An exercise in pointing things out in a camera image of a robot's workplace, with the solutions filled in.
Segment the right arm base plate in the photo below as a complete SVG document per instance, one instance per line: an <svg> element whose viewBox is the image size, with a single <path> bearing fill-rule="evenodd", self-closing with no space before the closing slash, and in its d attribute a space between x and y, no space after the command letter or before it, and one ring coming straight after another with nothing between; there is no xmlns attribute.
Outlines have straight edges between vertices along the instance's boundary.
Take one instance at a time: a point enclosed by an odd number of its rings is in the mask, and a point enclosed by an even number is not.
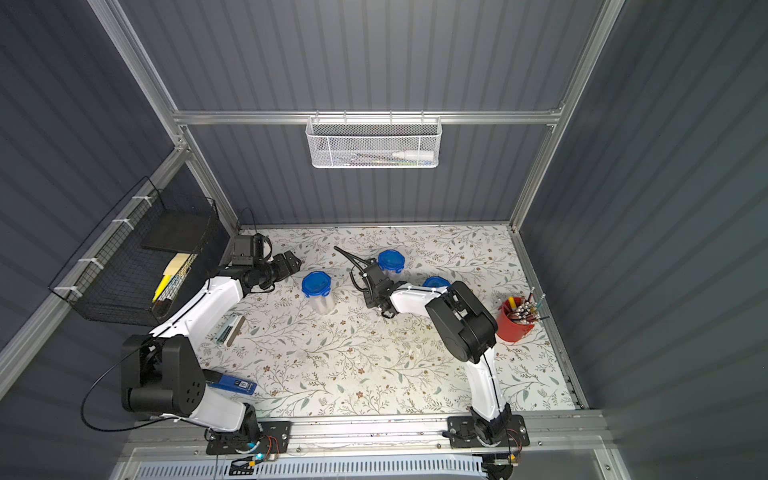
<svg viewBox="0 0 768 480"><path fill-rule="evenodd" d="M527 427L521 415L510 414L488 422L472 415L450 416L442 432L452 448L528 447Z"/></svg>

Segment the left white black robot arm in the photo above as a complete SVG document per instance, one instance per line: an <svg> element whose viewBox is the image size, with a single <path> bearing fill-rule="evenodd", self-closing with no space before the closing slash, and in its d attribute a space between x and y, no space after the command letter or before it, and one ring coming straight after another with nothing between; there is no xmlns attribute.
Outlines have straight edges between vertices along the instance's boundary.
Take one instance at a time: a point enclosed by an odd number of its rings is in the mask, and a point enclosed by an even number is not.
<svg viewBox="0 0 768 480"><path fill-rule="evenodd" d="M258 446L263 433L254 408L206 384L194 343L255 286L268 290L298 273L301 264L287 251L250 266L222 267L170 319L146 335L130 336L122 346L123 409L185 420Z"/></svg>

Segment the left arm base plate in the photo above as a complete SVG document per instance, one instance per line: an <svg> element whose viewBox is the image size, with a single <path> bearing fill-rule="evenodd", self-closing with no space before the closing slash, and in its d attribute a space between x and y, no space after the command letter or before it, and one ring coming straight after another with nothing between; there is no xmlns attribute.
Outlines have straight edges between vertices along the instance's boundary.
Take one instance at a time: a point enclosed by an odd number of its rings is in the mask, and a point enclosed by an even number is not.
<svg viewBox="0 0 768 480"><path fill-rule="evenodd" d="M260 421L240 431L207 434L206 454L278 455L287 451L293 424L290 421Z"/></svg>

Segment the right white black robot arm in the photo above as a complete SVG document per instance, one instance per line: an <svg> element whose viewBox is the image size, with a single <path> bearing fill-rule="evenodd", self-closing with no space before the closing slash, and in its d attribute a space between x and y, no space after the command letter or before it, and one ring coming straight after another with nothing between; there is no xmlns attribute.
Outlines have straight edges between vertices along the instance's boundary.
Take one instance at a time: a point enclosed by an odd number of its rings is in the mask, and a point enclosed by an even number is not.
<svg viewBox="0 0 768 480"><path fill-rule="evenodd" d="M489 446L500 443L508 433L512 412L495 370L498 325L483 303L462 281L447 287L396 282L376 259L359 257L338 246L334 249L352 263L350 279L368 308L388 319L399 314L431 319L448 352L464 363L477 438Z"/></svg>

